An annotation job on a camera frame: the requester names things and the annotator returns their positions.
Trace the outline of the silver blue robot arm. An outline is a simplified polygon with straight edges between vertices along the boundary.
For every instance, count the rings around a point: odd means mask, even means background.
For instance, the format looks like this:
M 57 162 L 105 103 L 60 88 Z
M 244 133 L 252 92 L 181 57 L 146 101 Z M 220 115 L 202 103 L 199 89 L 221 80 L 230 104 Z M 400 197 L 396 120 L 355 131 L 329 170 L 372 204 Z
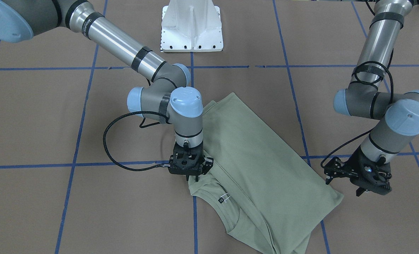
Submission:
M 394 90 L 390 65 L 405 17 L 418 0 L 378 0 L 373 19 L 348 87 L 339 90 L 333 107 L 340 114 L 378 120 L 347 161 L 323 161 L 326 183 L 347 177 L 360 191 L 391 190 L 391 161 L 419 135 L 419 90 Z
M 189 86 L 191 74 L 185 65 L 170 64 L 149 47 L 138 42 L 95 10 L 87 0 L 0 0 L 0 39 L 22 42 L 64 27 L 81 33 L 111 55 L 145 77 L 149 86 L 133 88 L 127 97 L 128 114 L 112 121 L 103 132 L 103 148 L 117 166 L 137 171 L 117 162 L 107 146 L 107 133 L 119 120 L 139 115 L 174 127 L 173 154 L 166 167 L 186 179 L 206 175 L 214 159 L 203 151 L 203 104 L 200 92 Z

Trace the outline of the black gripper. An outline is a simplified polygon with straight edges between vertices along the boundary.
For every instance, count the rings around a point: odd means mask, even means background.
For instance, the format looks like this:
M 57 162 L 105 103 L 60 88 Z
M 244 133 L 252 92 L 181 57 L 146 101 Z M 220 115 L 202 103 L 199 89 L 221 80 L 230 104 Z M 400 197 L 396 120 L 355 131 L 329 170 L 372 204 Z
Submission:
M 181 145 L 175 142 L 174 145 L 174 159 L 196 159 L 203 156 L 203 143 L 195 147 L 190 147 L 190 143 L 182 143 Z M 189 181 L 191 176 L 195 177 L 195 181 L 199 181 L 200 175 L 206 175 L 209 170 L 214 165 L 214 158 L 203 157 L 203 161 L 197 162 L 197 164 L 192 163 L 193 165 L 188 168 L 186 173 L 186 180 Z
M 325 183 L 329 185 L 334 178 L 348 177 L 357 179 L 358 176 L 372 173 L 372 161 L 363 153 L 359 146 L 350 156 L 347 164 L 338 157 L 333 157 L 323 166 L 326 175 Z

